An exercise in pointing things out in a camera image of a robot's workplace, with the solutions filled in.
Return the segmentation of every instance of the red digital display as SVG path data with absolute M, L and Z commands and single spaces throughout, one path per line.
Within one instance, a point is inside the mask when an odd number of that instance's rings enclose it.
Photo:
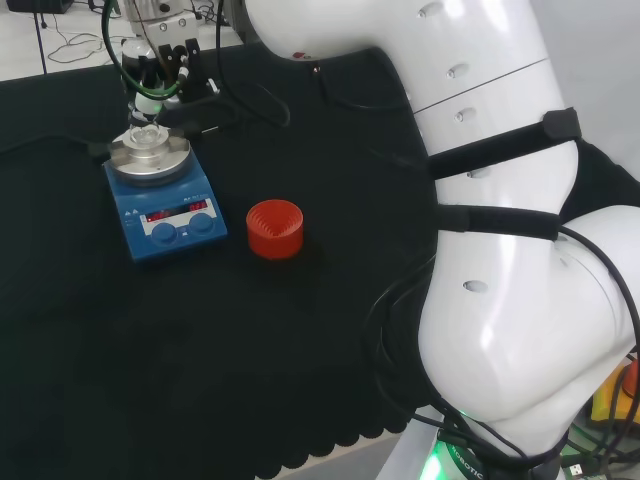
M 179 207 L 148 213 L 145 217 L 147 218 L 147 222 L 157 222 L 158 220 L 175 217 L 176 215 L 181 215 L 187 212 L 197 212 L 198 210 L 204 210 L 205 208 L 207 208 L 207 201 L 200 200 L 199 202 L 188 203 Z
M 205 208 L 207 208 L 207 202 L 205 202 L 204 200 L 202 200 L 201 202 L 195 202 L 195 203 L 192 203 L 191 205 L 189 205 L 189 211 L 190 212 L 196 212 L 198 210 L 204 210 Z

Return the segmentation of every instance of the green led light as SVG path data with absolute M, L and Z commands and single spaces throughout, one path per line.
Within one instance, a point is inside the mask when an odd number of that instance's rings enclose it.
M 420 480 L 437 480 L 441 471 L 442 465 L 440 464 L 440 459 L 437 454 L 433 453 L 424 464 Z

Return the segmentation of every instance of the red container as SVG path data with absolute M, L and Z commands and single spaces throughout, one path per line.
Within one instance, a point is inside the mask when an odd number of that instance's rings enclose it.
M 638 388 L 638 360 L 634 361 L 627 370 L 627 374 L 622 381 L 622 388 L 630 397 L 636 394 L 636 388 Z
M 304 241 L 302 211 L 286 200 L 267 200 L 249 210 L 249 247 L 268 260 L 296 255 Z

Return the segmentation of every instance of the red cup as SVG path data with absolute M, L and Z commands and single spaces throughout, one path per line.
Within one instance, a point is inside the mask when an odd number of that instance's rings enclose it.
M 283 260 L 296 255 L 303 244 L 302 211 L 286 200 L 267 200 L 249 210 L 249 247 L 260 257 Z

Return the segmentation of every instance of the black tablecloth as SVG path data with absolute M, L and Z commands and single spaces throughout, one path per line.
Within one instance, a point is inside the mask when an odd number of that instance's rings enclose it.
M 260 46 L 224 54 L 230 80 L 273 90 L 292 125 L 248 122 L 194 145 L 230 231 L 218 244 L 136 266 L 82 148 L 48 140 L 0 158 L 3 480 L 270 478 L 404 429 L 358 339 L 372 302 L 433 249 L 434 186 L 412 116 L 329 108 L 307 66 Z M 325 73 L 361 103 L 402 95 L 371 53 Z M 127 126 L 112 67 L 5 82 L 0 96 L 0 145 L 52 132 L 104 140 Z M 203 108 L 193 116 L 224 121 Z M 635 181 L 581 148 L 567 218 L 640 205 Z M 305 214 L 292 261 L 248 250 L 245 215 L 268 198 Z

